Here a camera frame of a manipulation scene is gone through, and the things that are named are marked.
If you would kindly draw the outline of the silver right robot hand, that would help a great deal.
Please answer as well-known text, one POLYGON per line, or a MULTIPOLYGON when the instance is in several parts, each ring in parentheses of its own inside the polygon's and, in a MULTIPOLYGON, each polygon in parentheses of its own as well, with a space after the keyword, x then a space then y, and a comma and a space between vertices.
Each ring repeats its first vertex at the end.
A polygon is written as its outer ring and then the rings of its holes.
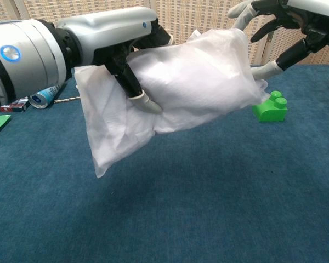
POLYGON ((252 68, 255 80, 268 79, 329 46, 329 1, 242 1, 229 9, 227 16, 235 19, 233 28, 243 31, 260 15, 273 15, 251 38, 257 42, 279 28, 300 29, 305 38, 263 66, 252 68))

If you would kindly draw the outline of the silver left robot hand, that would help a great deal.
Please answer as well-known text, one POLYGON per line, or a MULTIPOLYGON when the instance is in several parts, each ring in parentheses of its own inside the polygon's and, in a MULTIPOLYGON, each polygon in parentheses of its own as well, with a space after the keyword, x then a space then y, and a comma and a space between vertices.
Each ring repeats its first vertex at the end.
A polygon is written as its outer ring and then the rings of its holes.
POLYGON ((72 16, 61 19, 56 30, 67 48, 71 67, 105 66, 137 108, 161 113, 127 62, 135 49, 173 44, 173 36, 159 24, 154 10, 130 7, 72 16))

